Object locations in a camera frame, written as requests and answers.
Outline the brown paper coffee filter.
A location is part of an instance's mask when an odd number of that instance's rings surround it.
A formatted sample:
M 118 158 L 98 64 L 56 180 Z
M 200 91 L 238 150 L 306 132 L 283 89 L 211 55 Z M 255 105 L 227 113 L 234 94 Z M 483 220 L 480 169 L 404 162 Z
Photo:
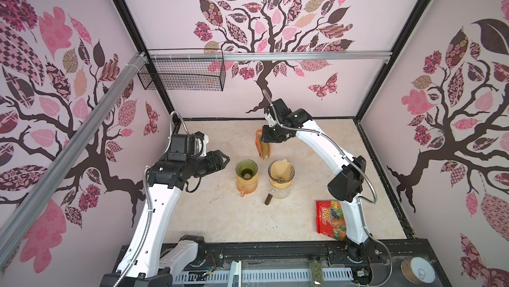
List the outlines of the brown paper coffee filter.
M 294 166 L 286 159 L 274 161 L 270 165 L 269 173 L 278 183 L 288 182 L 294 178 Z

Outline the clear glass dripper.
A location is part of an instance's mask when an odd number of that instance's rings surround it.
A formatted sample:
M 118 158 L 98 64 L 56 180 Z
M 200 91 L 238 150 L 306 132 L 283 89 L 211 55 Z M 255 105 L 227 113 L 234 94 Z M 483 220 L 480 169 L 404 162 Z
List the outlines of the clear glass dripper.
M 268 167 L 269 181 L 277 189 L 285 189 L 289 187 L 295 176 L 293 164 L 286 160 L 277 160 L 272 162 Z

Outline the green glass dripper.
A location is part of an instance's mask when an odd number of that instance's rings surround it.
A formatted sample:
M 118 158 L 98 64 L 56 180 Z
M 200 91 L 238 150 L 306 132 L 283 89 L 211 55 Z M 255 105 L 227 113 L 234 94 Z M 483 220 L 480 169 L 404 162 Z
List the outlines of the green glass dripper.
M 251 159 L 244 159 L 239 161 L 235 167 L 236 176 L 241 176 L 244 174 L 258 174 L 258 165 L 255 161 Z

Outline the wooden ring dripper holder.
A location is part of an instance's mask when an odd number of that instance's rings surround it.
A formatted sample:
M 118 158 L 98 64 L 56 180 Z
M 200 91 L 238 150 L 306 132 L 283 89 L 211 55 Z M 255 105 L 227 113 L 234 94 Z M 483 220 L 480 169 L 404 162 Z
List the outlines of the wooden ring dripper holder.
M 270 179 L 269 181 L 270 181 L 271 185 L 278 190 L 287 189 L 288 187 L 290 187 L 292 185 L 291 181 L 284 182 L 284 183 L 278 183 L 278 182 L 274 181 L 273 179 Z

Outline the orange glass pitcher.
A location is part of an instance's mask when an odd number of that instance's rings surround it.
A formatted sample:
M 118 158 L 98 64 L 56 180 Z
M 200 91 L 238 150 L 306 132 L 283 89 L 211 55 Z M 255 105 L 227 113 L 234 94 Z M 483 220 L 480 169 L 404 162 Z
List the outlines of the orange glass pitcher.
M 247 194 L 254 192 L 257 189 L 258 182 L 254 182 L 251 184 L 243 184 L 241 182 L 236 182 L 237 190 L 240 193 L 240 197 L 244 197 Z

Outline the wooden ring dripper stand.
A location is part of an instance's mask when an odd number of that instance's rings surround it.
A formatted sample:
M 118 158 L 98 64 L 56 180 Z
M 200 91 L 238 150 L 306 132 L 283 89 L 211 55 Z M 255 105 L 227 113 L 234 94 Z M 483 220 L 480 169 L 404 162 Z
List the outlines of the wooden ring dripper stand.
M 258 181 L 258 174 L 244 174 L 241 176 L 237 176 L 237 182 L 242 186 L 250 186 L 252 184 L 256 184 Z

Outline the clear glass server jug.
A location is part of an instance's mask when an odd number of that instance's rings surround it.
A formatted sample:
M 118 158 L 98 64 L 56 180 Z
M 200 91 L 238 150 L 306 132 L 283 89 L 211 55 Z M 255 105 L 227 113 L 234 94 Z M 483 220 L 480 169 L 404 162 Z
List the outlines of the clear glass server jug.
M 264 204 L 265 206 L 268 206 L 273 200 L 285 199 L 286 197 L 289 196 L 289 194 L 290 194 L 289 188 L 279 189 L 272 187 L 265 198 Z

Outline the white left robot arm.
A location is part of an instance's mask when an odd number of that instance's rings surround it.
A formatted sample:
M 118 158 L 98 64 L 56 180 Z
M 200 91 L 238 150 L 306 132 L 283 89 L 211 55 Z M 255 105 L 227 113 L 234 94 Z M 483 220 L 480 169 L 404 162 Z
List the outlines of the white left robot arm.
M 101 286 L 172 286 L 173 279 L 189 264 L 205 262 L 202 236 L 184 235 L 177 246 L 162 256 L 169 219 L 183 192 L 191 193 L 189 179 L 223 170 L 229 157 L 208 151 L 202 132 L 175 134 L 159 161 L 143 173 L 146 200 L 135 234 L 122 260 Z

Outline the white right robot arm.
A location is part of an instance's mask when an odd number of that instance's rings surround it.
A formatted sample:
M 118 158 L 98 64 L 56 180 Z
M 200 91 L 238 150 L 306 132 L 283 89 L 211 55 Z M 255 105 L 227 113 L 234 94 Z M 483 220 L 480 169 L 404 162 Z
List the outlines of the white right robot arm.
M 264 113 L 262 142 L 283 143 L 293 137 L 305 142 L 329 166 L 334 178 L 328 183 L 330 194 L 339 201 L 346 222 L 347 239 L 357 245 L 368 240 L 359 198 L 363 191 L 366 160 L 342 149 L 303 109 L 291 111 L 281 99 L 272 101 Z

